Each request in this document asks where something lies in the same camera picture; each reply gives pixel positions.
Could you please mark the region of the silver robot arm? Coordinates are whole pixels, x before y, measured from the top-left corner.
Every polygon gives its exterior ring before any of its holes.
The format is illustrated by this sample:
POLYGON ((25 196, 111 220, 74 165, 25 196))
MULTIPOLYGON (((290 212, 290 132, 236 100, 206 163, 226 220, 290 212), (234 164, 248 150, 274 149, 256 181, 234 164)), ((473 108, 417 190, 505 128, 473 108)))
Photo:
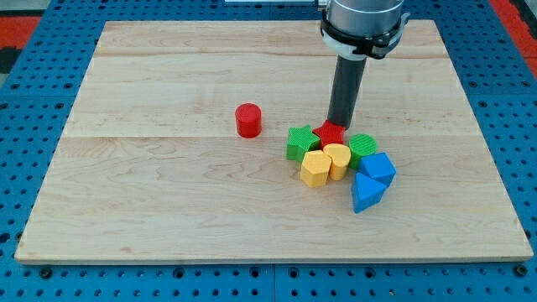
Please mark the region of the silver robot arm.
POLYGON ((403 0, 329 0, 326 19, 343 33, 376 36, 396 25, 403 3, 403 0))

